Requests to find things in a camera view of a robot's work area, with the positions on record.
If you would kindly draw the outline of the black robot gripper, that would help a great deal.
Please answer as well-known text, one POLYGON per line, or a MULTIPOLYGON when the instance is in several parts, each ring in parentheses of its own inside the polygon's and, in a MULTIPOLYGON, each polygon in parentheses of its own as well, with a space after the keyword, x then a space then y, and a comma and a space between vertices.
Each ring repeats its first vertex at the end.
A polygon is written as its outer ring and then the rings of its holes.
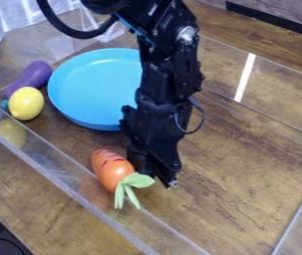
POLYGON ((157 177, 166 189, 177 186, 181 161, 177 145, 189 131, 194 97, 154 103, 142 90, 137 90, 137 107, 124 106, 121 127, 128 134, 128 160, 140 174, 157 177))

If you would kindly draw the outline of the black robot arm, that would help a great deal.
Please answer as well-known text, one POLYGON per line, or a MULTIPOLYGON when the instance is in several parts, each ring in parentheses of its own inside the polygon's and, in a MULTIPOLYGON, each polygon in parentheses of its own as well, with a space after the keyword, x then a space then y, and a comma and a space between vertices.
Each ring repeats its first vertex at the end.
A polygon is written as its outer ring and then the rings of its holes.
POLYGON ((193 94, 202 89, 196 16, 182 0, 82 0, 97 14, 109 14, 138 36, 142 82, 137 104, 122 107, 121 127, 129 144, 129 161, 137 171, 177 185, 181 171, 177 145, 197 132, 188 126, 201 111, 193 94))

